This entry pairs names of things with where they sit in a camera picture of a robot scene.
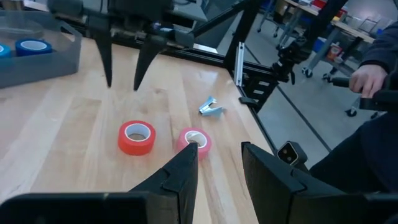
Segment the blue container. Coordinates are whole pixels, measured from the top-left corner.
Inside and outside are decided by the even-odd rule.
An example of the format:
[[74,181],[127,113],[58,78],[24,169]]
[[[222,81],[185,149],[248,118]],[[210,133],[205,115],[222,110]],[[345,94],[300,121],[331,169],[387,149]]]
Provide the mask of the blue container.
[[318,53],[323,47],[323,44],[325,44],[324,41],[318,38],[317,41],[315,41],[312,50]]

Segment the pink tape roll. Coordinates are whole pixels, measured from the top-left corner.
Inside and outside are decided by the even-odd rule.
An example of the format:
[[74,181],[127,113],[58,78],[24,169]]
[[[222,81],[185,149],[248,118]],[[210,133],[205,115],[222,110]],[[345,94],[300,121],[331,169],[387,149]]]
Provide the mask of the pink tape roll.
[[180,152],[188,144],[198,143],[198,160],[202,160],[208,154],[211,148],[211,139],[209,135],[198,128],[185,128],[182,130],[177,141],[177,151]]

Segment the tape roll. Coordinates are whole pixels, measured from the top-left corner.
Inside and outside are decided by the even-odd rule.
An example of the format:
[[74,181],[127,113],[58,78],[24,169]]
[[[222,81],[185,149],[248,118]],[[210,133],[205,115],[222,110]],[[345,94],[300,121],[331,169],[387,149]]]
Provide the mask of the tape roll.
[[52,53],[51,44],[38,39],[21,39],[15,43],[18,57]]
[[[139,134],[144,139],[135,140],[131,136]],[[156,132],[152,125],[143,121],[128,121],[119,130],[118,145],[126,154],[141,156],[151,152],[155,143]]]
[[0,44],[0,58],[11,58],[11,49],[5,45],[5,44]]
[[180,152],[188,144],[198,143],[198,160],[205,158],[211,148],[211,139],[209,135],[198,128],[185,128],[182,130],[177,141],[177,151]]

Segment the metal clip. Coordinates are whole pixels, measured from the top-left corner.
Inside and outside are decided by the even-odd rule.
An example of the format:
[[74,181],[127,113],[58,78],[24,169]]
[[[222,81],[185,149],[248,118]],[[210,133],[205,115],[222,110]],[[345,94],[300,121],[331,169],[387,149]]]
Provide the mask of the metal clip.
[[215,116],[219,118],[223,113],[223,108],[220,106],[217,108],[210,108],[213,103],[217,103],[217,100],[212,96],[209,96],[206,102],[199,107],[199,112],[203,116]]

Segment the tape core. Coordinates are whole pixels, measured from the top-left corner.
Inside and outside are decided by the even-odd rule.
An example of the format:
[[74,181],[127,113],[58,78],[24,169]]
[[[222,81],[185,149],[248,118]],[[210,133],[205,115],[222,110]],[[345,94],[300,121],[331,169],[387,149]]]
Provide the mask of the tape core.
[[[150,129],[143,125],[143,124],[130,124],[128,127],[126,127],[126,130],[124,130],[124,133],[126,135],[126,137],[132,141],[136,141],[136,142],[141,142],[141,141],[145,141],[146,139],[148,139],[150,137]],[[130,138],[130,135],[132,134],[139,134],[141,136],[143,136],[145,139],[143,140],[135,140]]]
[[199,149],[205,147],[207,145],[207,138],[204,134],[199,131],[189,131],[185,133],[185,140],[189,144],[191,143],[189,140],[194,141],[199,144]]
[[28,50],[44,50],[47,47],[47,44],[39,41],[27,40],[23,41],[21,46]]

